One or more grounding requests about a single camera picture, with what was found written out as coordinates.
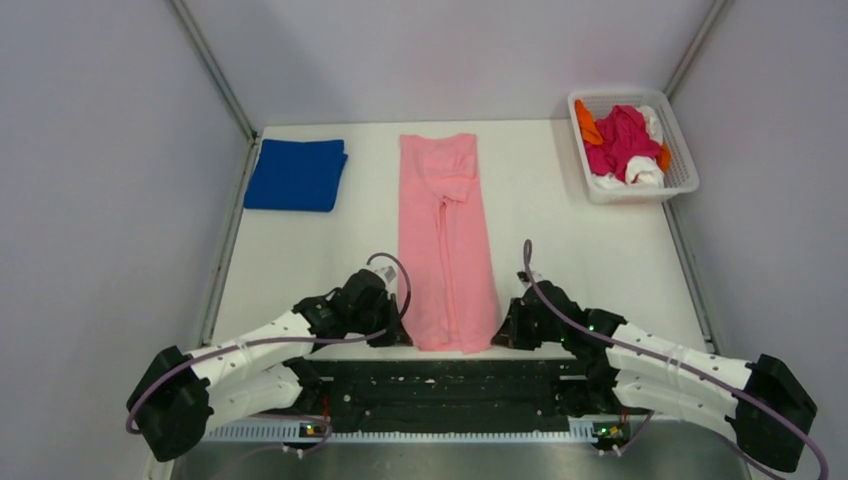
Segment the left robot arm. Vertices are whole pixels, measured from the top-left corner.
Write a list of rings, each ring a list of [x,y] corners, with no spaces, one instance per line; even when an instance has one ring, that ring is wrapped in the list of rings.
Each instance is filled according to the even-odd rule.
[[[167,462],[230,422],[273,409],[314,410],[320,379],[306,358],[323,347],[388,337],[404,311],[390,291],[397,277],[408,276],[400,267],[362,268],[246,334],[188,352],[161,350],[127,400],[126,431]]]

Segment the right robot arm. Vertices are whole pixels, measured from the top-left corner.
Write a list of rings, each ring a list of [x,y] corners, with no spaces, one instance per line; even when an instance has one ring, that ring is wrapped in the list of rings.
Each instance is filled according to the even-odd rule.
[[[776,357],[746,361],[676,344],[616,313],[584,309],[549,281],[511,300],[492,342],[518,350],[558,343],[586,362],[586,397],[594,409],[649,410],[684,420],[784,473],[797,470],[818,413]]]

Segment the light pink t shirt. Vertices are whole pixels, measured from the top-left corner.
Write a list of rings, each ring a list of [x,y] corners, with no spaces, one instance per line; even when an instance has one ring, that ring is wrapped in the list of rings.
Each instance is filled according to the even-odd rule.
[[[477,138],[403,135],[399,146],[398,253],[411,286],[403,325],[423,351],[486,350],[500,312]]]

